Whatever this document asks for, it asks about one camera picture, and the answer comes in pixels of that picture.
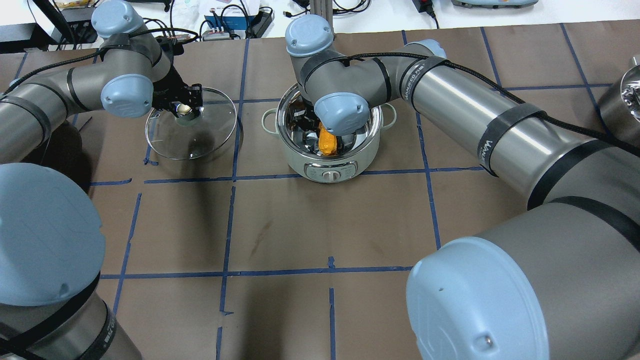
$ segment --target stainless steel pot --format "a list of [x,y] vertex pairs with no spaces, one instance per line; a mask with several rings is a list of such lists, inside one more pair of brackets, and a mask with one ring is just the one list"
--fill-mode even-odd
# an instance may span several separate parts
[[[298,85],[292,86],[282,96],[278,108],[268,110],[262,116],[262,127],[276,135],[283,144],[284,155],[289,166],[303,177],[318,183],[339,183],[351,179],[363,172],[376,157],[380,145],[380,133],[392,127],[396,122],[396,110],[393,121],[383,126],[380,106],[371,109],[369,121],[353,134],[340,136],[342,148],[333,156],[325,156],[314,146],[313,132],[302,130],[290,116],[289,108],[301,107],[302,98]],[[276,114],[276,131],[270,131],[264,125],[269,115]]]
[[600,98],[602,120],[620,140],[640,147],[640,56],[632,58],[633,66]]

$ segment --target black velcro strap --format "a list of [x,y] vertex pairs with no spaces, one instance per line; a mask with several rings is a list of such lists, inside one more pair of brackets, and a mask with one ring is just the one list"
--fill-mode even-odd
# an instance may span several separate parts
[[34,82],[34,81],[30,81],[30,82],[29,82],[29,85],[38,85],[38,86],[42,86],[43,88],[45,88],[45,89],[49,90],[50,92],[52,92],[52,93],[56,94],[56,96],[58,96],[58,97],[60,98],[60,101],[62,101],[62,104],[65,106],[65,114],[66,114],[66,115],[65,115],[65,119],[66,119],[67,117],[69,117],[69,107],[67,106],[67,102],[65,101],[64,97],[62,97],[62,95],[60,95],[60,93],[59,93],[56,89],[52,88],[52,87],[51,87],[51,86],[49,86],[49,85],[45,85],[45,84],[41,84],[41,83],[36,83],[36,82]]
[[107,309],[107,316],[104,319],[104,325],[100,333],[76,360],[100,360],[107,350],[109,350],[113,338],[116,336],[118,323],[106,303],[104,303],[104,307]]
[[404,90],[401,92],[401,95],[404,100],[411,100],[411,106],[413,106],[415,111],[418,111],[413,104],[413,92],[415,91],[415,87],[426,73],[445,61],[447,61],[445,58],[430,56],[428,59],[418,61],[415,69],[408,75],[406,85],[404,86]]
[[574,147],[567,152],[562,158],[558,159],[546,172],[536,186],[533,188],[529,201],[527,202],[527,210],[537,208],[542,205],[551,192],[551,189],[562,179],[562,177],[578,165],[582,160],[588,158],[592,154],[612,147],[611,144],[600,140],[592,140],[582,145]]
[[347,57],[343,54],[329,49],[311,56],[307,62],[302,65],[302,69],[300,69],[300,79],[304,79],[304,81],[302,81],[302,85],[306,85],[311,75],[322,65],[331,61],[342,61],[346,58]]
[[[50,333],[54,332],[58,327],[69,320],[78,310],[80,310],[84,303],[86,303],[96,286],[98,286],[99,279],[100,274],[95,277],[89,286],[84,288],[83,291],[80,291],[76,296],[69,299],[66,304],[62,305],[62,307],[50,317],[22,334],[9,339],[11,345],[15,348],[27,349],[48,336]],[[8,350],[0,348],[0,357],[5,356],[6,354],[8,354]]]
[[486,126],[486,130],[478,142],[477,156],[480,166],[489,174],[498,175],[491,169],[491,155],[496,144],[517,123],[537,113],[544,113],[537,106],[529,103],[519,104],[498,115]]
[[69,92],[71,93],[71,97],[74,98],[74,101],[76,102],[76,104],[78,106],[80,106],[80,108],[84,111],[91,111],[89,110],[83,103],[82,101],[80,101],[80,99],[78,98],[78,95],[76,94],[76,90],[74,89],[74,82],[72,80],[72,74],[74,72],[74,67],[72,67],[71,69],[69,69],[69,72],[67,73],[67,87],[69,88]]
[[385,78],[385,85],[387,86],[387,100],[385,100],[385,102],[389,102],[391,101],[391,79],[389,79],[389,72],[387,71],[387,67],[378,58],[373,58],[371,60],[373,60],[374,63],[378,64],[380,71],[382,71],[382,76],[383,78]]
[[51,121],[47,114],[40,109],[40,107],[29,100],[25,100],[21,97],[16,96],[5,96],[0,99],[0,102],[6,102],[8,104],[13,104],[25,109],[27,112],[33,115],[34,118],[40,123],[42,127],[42,141],[40,144],[44,143],[46,139],[51,136]]
[[640,225],[622,211],[587,197],[567,196],[551,202],[575,206],[597,216],[624,236],[640,252]]

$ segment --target metal pole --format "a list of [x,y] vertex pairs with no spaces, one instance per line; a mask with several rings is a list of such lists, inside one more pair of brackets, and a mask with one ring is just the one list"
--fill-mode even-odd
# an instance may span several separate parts
[[322,16],[329,23],[331,32],[333,30],[333,1],[332,0],[311,0],[311,13]]

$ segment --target cable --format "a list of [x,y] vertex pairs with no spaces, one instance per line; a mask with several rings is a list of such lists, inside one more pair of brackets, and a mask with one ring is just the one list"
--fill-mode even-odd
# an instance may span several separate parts
[[29,12],[31,13],[31,17],[33,18],[33,22],[37,23],[35,15],[33,15],[33,10],[31,10],[31,0],[27,0],[27,6],[29,7]]
[[224,19],[225,17],[225,10],[229,9],[229,8],[238,8],[240,9],[240,11],[242,12],[242,14],[244,15],[244,21],[246,22],[246,29],[244,31],[244,38],[247,38],[247,35],[249,35],[249,15],[247,15],[247,13],[244,11],[243,8],[241,8],[240,6],[236,5],[236,4],[229,4],[226,5],[223,9],[222,12],[220,13],[220,19]]
[[[343,63],[348,63],[351,60],[361,60],[361,58],[380,58],[380,57],[392,57],[392,56],[400,56],[400,57],[404,57],[404,58],[413,58],[413,59],[421,59],[421,60],[426,60],[429,58],[429,56],[426,55],[420,55],[420,54],[412,54],[412,53],[364,53],[364,54],[356,54],[356,55],[351,55],[351,56],[347,56],[346,58],[334,58],[334,59],[330,59],[330,60],[326,60],[322,63],[320,63],[319,65],[317,65],[316,68],[324,65],[325,63],[329,63],[332,61],[340,61]],[[523,104],[525,103],[524,100],[522,100],[521,98],[517,97],[516,95],[513,95],[511,92],[507,91],[505,88],[503,88],[502,86],[496,84],[496,82],[494,82],[493,80],[489,79],[488,77],[480,74],[479,72],[470,69],[468,67],[462,66],[460,64],[451,62],[449,60],[445,60],[442,63],[443,66],[447,66],[450,67],[452,69],[456,69],[456,70],[460,70],[463,72],[466,72],[467,74],[470,74],[471,76],[474,76],[477,79],[480,79],[482,82],[486,83],[487,85],[490,85],[493,89],[495,89],[496,91],[498,91],[500,94],[504,95],[505,97],[507,97],[508,99],[512,100],[513,102],[517,103],[517,104]],[[540,115],[536,115],[537,117],[539,117],[541,120],[544,120],[546,122],[548,122],[549,124],[555,125],[557,127],[560,127],[562,129],[565,130],[569,130],[573,133],[577,133],[577,134],[581,134],[581,135],[585,135],[588,137],[592,137],[592,138],[596,138],[598,140],[601,140],[603,142],[609,143],[615,147],[619,147],[620,149],[629,152],[630,154],[633,154],[637,157],[640,157],[640,149],[638,147],[635,147],[627,142],[624,142],[622,140],[619,140],[613,136],[607,135],[605,133],[601,133],[599,131],[595,131],[592,129],[587,129],[586,127],[582,127],[582,126],[577,126],[577,125],[573,125],[573,124],[569,124],[567,122],[563,122],[561,120],[558,120],[554,117],[551,117],[550,115],[547,115],[546,113],[542,113]]]
[[155,24],[158,25],[159,28],[163,29],[162,35],[166,37],[166,31],[164,29],[167,28],[167,25],[162,20],[149,19],[148,17],[143,17],[142,19],[145,21],[145,24],[148,24],[149,22],[155,22]]
[[0,350],[10,352],[11,354],[17,355],[26,360],[45,360],[43,357],[40,357],[29,350],[13,346],[10,341],[3,338],[0,338]]
[[199,33],[200,33],[200,39],[201,39],[201,41],[202,41],[202,26],[204,26],[204,24],[207,24],[207,23],[209,23],[209,25],[211,26],[211,29],[213,29],[213,28],[214,28],[214,26],[213,26],[213,22],[211,22],[211,21],[209,21],[209,20],[204,20],[202,23],[200,23],[200,31],[199,31]]
[[[58,11],[58,13],[60,13],[60,16],[62,16],[62,19],[65,21],[65,24],[67,25],[67,29],[69,30],[69,33],[71,33],[71,39],[68,39],[67,37],[65,37],[65,39],[67,39],[67,42],[72,42],[74,45],[74,50],[76,50],[77,48],[77,42],[76,42],[76,35],[74,34],[74,31],[71,29],[71,26],[69,26],[69,23],[67,22],[67,20],[65,19],[65,16],[62,15],[62,11],[60,10],[60,8],[58,7],[58,4],[56,3],[56,0],[51,0],[53,2],[53,6],[56,8],[56,10]],[[60,39],[60,43],[58,44],[58,49],[60,48],[60,45],[62,44],[62,39]]]
[[59,67],[59,66],[62,66],[62,65],[68,65],[68,64],[71,64],[71,63],[77,63],[79,61],[83,61],[83,60],[87,60],[87,59],[93,58],[94,56],[102,56],[107,52],[107,50],[108,49],[100,49],[96,53],[91,53],[91,54],[84,55],[84,56],[81,56],[81,57],[75,58],[75,59],[61,61],[61,62],[55,63],[55,64],[45,65],[43,67],[35,69],[34,71],[31,71],[30,73],[26,74],[25,76],[22,76],[18,80],[15,80],[15,82],[12,83],[6,89],[6,91],[4,93],[5,94],[9,94],[11,91],[13,91],[13,89],[18,87],[18,85],[22,84],[23,82],[25,82],[25,80],[29,79],[31,76],[34,76],[35,74],[38,74],[39,72],[42,72],[42,71],[45,71],[45,70],[49,70],[49,69],[53,69],[55,67]]
[[137,31],[135,33],[129,34],[129,38],[138,37],[138,36],[144,35],[144,34],[157,33],[159,31],[172,31],[174,33],[176,31],[180,31],[182,33],[192,34],[196,38],[200,38],[200,35],[195,31],[192,31],[192,30],[189,30],[189,29],[182,29],[182,28],[173,28],[173,27],[171,27],[171,28],[163,28],[163,29],[146,29],[146,30],[142,30],[142,31]]
[[173,3],[175,0],[171,0],[171,4],[169,5],[169,27],[173,27]]

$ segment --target robotic arm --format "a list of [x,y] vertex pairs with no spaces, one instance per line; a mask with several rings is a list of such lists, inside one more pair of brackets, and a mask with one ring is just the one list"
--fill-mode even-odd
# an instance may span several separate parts
[[[181,117],[202,106],[202,87],[187,86],[173,67],[172,44],[145,31],[129,3],[104,3],[92,23],[105,39],[101,63],[19,79],[0,97],[0,163],[20,161],[77,113],[140,117],[153,106]],[[188,110],[178,113],[179,104]]]
[[[447,61],[432,40],[344,56],[328,23],[306,15],[287,28],[286,41],[307,110],[330,133],[352,133],[369,108],[402,97],[529,199],[526,214],[414,266],[407,306],[424,359],[640,352],[637,149],[569,131],[580,130],[463,74],[482,78]],[[363,61],[350,65],[354,59]]]

